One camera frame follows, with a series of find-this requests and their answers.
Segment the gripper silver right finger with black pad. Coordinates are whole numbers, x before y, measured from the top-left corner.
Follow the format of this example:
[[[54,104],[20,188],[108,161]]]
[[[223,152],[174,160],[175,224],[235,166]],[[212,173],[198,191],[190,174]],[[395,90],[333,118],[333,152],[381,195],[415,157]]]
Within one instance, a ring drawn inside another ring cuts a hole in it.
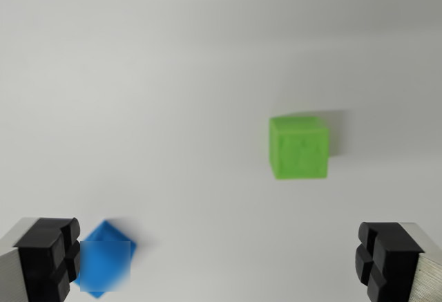
[[[356,274],[370,301],[441,300],[441,247],[416,223],[363,222],[358,238]]]

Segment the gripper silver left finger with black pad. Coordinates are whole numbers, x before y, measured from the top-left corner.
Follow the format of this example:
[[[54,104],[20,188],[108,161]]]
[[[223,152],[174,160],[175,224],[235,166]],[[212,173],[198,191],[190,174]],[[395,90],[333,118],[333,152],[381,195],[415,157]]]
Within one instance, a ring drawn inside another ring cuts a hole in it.
[[[2,301],[65,301],[80,271],[76,218],[20,219],[1,237]]]

